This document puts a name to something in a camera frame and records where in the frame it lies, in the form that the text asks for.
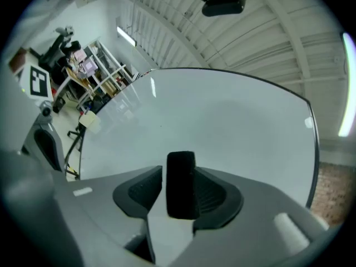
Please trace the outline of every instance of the black slot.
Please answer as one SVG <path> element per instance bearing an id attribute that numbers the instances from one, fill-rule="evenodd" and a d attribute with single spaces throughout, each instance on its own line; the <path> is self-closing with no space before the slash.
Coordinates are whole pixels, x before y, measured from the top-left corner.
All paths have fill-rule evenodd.
<path id="1" fill-rule="evenodd" d="M 61 171 L 57 157 L 56 142 L 51 134 L 45 130 L 37 130 L 34 133 L 34 140 L 52 168 Z"/>
<path id="2" fill-rule="evenodd" d="M 155 263 L 155 258 L 150 251 L 149 241 L 146 235 L 136 236 L 125 246 L 125 249 L 148 262 Z"/>

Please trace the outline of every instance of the white ceiling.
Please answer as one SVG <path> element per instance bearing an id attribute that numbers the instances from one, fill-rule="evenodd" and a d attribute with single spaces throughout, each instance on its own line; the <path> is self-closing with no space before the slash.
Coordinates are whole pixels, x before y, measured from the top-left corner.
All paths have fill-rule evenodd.
<path id="1" fill-rule="evenodd" d="M 320 0 L 246 0 L 242 14 L 205 17 L 201 0 L 119 0 L 118 24 L 157 67 L 208 67 L 254 75 L 311 101 L 322 148 L 338 137 L 346 92 L 341 26 Z"/>

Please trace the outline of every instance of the white tabletop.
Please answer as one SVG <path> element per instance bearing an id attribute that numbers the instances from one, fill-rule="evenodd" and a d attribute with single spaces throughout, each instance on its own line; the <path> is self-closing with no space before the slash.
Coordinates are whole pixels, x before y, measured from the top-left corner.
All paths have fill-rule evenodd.
<path id="1" fill-rule="evenodd" d="M 314 123 L 307 102 L 284 89 L 229 72 L 155 70 L 98 117 L 99 132 L 85 133 L 81 179 L 165 166 L 169 152 L 190 150 L 197 166 L 265 182 L 307 202 Z"/>

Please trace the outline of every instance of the red brick wall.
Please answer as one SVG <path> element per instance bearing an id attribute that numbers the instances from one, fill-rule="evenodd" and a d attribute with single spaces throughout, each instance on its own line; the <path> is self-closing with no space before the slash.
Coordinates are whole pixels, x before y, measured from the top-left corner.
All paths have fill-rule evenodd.
<path id="1" fill-rule="evenodd" d="M 310 209 L 329 225 L 340 224 L 344 221 L 355 194 L 355 168 L 321 162 Z"/>

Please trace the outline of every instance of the ceiling light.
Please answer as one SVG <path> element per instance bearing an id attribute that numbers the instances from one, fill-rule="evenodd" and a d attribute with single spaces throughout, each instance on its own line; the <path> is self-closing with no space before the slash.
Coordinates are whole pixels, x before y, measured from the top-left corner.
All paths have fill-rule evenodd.
<path id="1" fill-rule="evenodd" d="M 132 37 L 130 37 L 127 33 L 125 33 L 125 31 L 122 29 L 122 28 L 120 28 L 120 27 L 117 27 L 117 32 L 120 34 L 120 35 L 122 35 L 124 38 L 125 38 L 125 40 L 127 40 L 130 44 L 132 44 L 134 47 L 136 46 L 136 41 L 132 38 Z"/>
<path id="2" fill-rule="evenodd" d="M 356 115 L 356 47 L 349 34 L 343 33 L 343 40 L 346 50 L 349 84 L 346 108 L 339 130 L 339 136 L 345 137 L 349 135 Z"/>
<path id="3" fill-rule="evenodd" d="M 152 87 L 152 94 L 156 98 L 156 86 L 155 86 L 155 80 L 151 77 L 151 87 Z"/>

